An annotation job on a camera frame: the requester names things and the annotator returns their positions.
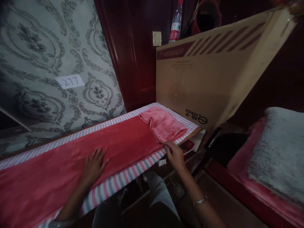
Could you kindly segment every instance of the striped mattress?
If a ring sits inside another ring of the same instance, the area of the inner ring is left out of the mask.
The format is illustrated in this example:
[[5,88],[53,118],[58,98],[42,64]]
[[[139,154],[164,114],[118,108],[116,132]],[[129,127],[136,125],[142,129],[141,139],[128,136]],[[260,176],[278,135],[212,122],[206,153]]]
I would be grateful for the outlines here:
[[[0,161],[0,170],[15,166],[17,164],[20,164],[24,161],[27,161],[33,157],[39,156],[40,154],[43,154],[49,150],[52,150],[58,146],[61,146],[65,143],[68,143],[70,141],[73,141],[77,138],[80,138],[82,136],[85,136],[87,134],[90,134],[92,132],[95,132],[97,130],[100,130],[102,128],[106,128],[108,126],[111,126],[113,124],[117,124],[119,122],[122,122],[124,120],[130,119],[132,117],[138,116],[139,113],[144,112],[148,110],[149,108],[153,106],[158,106],[163,108],[164,110],[167,110],[177,121],[182,123],[185,127],[187,127],[188,131],[187,133],[177,139],[175,141],[176,144],[180,143],[184,138],[186,138],[190,133],[192,133],[198,125],[190,122],[189,120],[181,117],[180,115],[176,114],[172,110],[166,108],[165,106],[159,104],[159,103],[152,103],[147,106],[144,106],[142,108],[139,108],[137,110],[134,110],[132,112],[128,112],[124,115],[118,116],[114,119],[108,120],[106,122],[100,123],[98,125],[92,126],[90,128],[87,128],[85,130],[79,131],[77,133],[74,133],[72,135],[69,135],[67,137],[58,139],[56,141],[53,141],[51,143],[45,144],[43,146],[37,147],[35,149],[29,150],[27,152],[24,152],[22,154],[16,155],[14,157],[5,159],[3,161]],[[138,177],[140,174],[142,174],[144,171],[146,171],[148,168],[150,168],[153,164],[155,164],[157,161],[159,161],[164,155],[166,154],[165,149],[160,150],[150,156],[149,158],[135,164],[134,166],[109,177],[107,180],[105,180],[100,185],[96,186],[94,189],[92,189],[87,197],[85,198],[82,206],[81,206],[81,214],[85,215],[95,207],[97,207],[100,203],[102,203],[104,200],[109,198],[111,195],[119,191],[121,188],[126,186],[128,183],[130,183],[132,180],[134,180],[136,177]],[[59,213],[61,208],[58,209],[58,211],[55,211],[54,214],[49,217],[45,218],[45,220],[41,221],[39,224],[37,224],[37,227],[45,228],[48,227],[48,224],[50,221],[52,221]]]

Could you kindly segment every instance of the hand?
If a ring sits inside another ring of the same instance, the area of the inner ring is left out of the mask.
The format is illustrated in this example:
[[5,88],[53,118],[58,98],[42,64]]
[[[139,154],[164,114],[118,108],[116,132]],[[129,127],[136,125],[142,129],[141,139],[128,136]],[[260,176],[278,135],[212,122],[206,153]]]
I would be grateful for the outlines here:
[[167,157],[169,161],[171,162],[171,165],[177,172],[183,172],[187,170],[185,162],[184,162],[184,155],[182,149],[176,145],[174,142],[165,142],[165,145],[167,145]]
[[91,156],[85,158],[85,167],[82,172],[80,184],[91,187],[97,181],[110,160],[107,159],[101,166],[107,149],[108,148],[105,148],[105,150],[101,152],[102,147],[99,147],[99,149],[94,150]]

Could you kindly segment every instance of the folded pink towel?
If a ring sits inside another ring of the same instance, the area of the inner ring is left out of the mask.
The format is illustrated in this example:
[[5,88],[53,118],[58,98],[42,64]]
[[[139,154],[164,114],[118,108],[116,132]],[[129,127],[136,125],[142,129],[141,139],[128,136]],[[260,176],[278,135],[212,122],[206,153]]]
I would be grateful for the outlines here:
[[182,137],[187,128],[178,122],[169,112],[159,107],[149,108],[139,114],[146,124],[150,123],[152,135],[158,143],[175,140]]

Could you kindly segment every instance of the floral pattern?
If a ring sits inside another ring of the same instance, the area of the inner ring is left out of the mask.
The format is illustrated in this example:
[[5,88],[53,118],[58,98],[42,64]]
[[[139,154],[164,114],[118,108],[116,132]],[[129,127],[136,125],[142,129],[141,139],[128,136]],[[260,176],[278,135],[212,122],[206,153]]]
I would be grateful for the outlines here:
[[[0,139],[0,156],[126,112],[93,0],[12,0],[3,12],[0,106],[32,132]],[[56,77],[71,74],[85,85],[62,89]]]

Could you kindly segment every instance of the grey fluffy cushion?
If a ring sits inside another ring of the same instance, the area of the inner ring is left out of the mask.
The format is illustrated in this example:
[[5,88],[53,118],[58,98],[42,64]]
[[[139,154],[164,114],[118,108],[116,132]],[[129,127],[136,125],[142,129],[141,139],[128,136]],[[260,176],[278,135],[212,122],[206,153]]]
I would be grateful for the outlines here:
[[304,209],[304,113],[271,107],[265,114],[248,176]]

